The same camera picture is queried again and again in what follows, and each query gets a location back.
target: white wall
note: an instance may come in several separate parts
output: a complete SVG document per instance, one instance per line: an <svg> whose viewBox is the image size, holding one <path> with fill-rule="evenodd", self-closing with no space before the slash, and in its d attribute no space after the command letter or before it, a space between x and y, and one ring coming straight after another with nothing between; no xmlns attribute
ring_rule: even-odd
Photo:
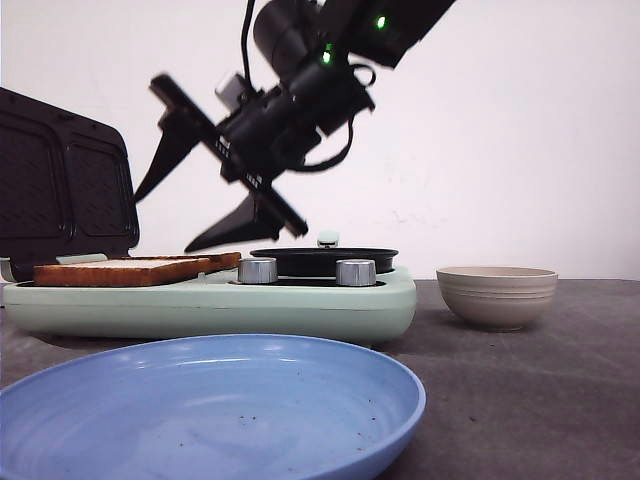
<svg viewBox="0 0 640 480"><path fill-rule="evenodd" d="M220 120L213 88L241 68L243 15L237 0L3 0L2 84L116 127L137 185L163 111L149 79L171 73ZM343 165L277 180L310 226L280 245L332 228L343 245L399 249L418 278L522 264L640 279L639 45L638 0L459 0L379 75ZM271 87L250 47L254 83ZM139 206L134 254L179 253L235 208L245 191L218 168L199 147Z"/></svg>

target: gray table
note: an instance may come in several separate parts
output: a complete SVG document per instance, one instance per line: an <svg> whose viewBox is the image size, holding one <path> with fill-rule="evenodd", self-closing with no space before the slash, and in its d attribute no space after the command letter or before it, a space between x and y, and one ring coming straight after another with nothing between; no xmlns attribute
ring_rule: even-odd
<svg viewBox="0 0 640 480"><path fill-rule="evenodd" d="M562 280L516 333L469 329L435 282L417 284L412 326L377 348L422 379L429 404L381 480L640 478L640 282ZM2 385L139 342L1 331Z"/></svg>

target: beige bowl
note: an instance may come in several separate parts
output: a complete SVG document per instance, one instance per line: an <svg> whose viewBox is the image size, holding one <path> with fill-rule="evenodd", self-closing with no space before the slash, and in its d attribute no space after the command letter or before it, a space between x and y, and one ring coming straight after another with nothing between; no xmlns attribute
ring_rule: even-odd
<svg viewBox="0 0 640 480"><path fill-rule="evenodd" d="M438 284L453 313L490 330L519 330L538 318L555 293L558 274L521 267L446 267Z"/></svg>

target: bowl rim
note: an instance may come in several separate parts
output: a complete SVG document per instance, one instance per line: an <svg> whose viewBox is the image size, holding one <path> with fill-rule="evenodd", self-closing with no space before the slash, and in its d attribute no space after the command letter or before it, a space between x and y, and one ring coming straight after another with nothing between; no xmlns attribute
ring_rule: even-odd
<svg viewBox="0 0 640 480"><path fill-rule="evenodd" d="M522 275L489 275L486 273L468 273L462 271L453 271L453 270L464 270L464 269L509 269L509 270L522 270L529 272L538 272L531 274L522 274ZM454 275L460 277L470 277L470 278L506 278L506 279L523 279L523 278L552 278L557 277L558 273L553 270L548 270L546 268L538 268L538 267L522 267L522 266L510 266L510 265L450 265L446 267L440 267L436 269L437 274L444 275Z"/></svg>

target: bread slice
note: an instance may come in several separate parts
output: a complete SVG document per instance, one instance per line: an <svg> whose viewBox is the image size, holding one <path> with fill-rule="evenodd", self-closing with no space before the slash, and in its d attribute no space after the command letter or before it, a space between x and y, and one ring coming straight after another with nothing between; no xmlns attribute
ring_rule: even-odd
<svg viewBox="0 0 640 480"><path fill-rule="evenodd" d="M46 287L149 287L238 266L240 253L173 257L125 257L35 267L33 281Z"/></svg>

